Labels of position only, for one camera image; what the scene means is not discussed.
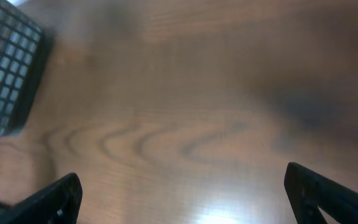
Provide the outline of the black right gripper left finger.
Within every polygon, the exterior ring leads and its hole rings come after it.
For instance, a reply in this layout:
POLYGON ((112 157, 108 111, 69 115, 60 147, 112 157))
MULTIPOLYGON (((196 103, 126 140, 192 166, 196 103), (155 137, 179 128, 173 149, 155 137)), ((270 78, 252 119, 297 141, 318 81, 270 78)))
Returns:
POLYGON ((82 195, 79 177, 69 173, 15 205, 0 202, 0 224, 76 224, 82 195))

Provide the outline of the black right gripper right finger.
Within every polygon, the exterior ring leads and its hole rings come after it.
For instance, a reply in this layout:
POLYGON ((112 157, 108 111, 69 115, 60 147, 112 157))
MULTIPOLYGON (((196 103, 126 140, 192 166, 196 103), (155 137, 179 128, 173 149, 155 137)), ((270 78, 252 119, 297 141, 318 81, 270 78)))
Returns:
POLYGON ((287 165, 284 187, 298 223, 358 223, 358 193, 296 162, 287 165))

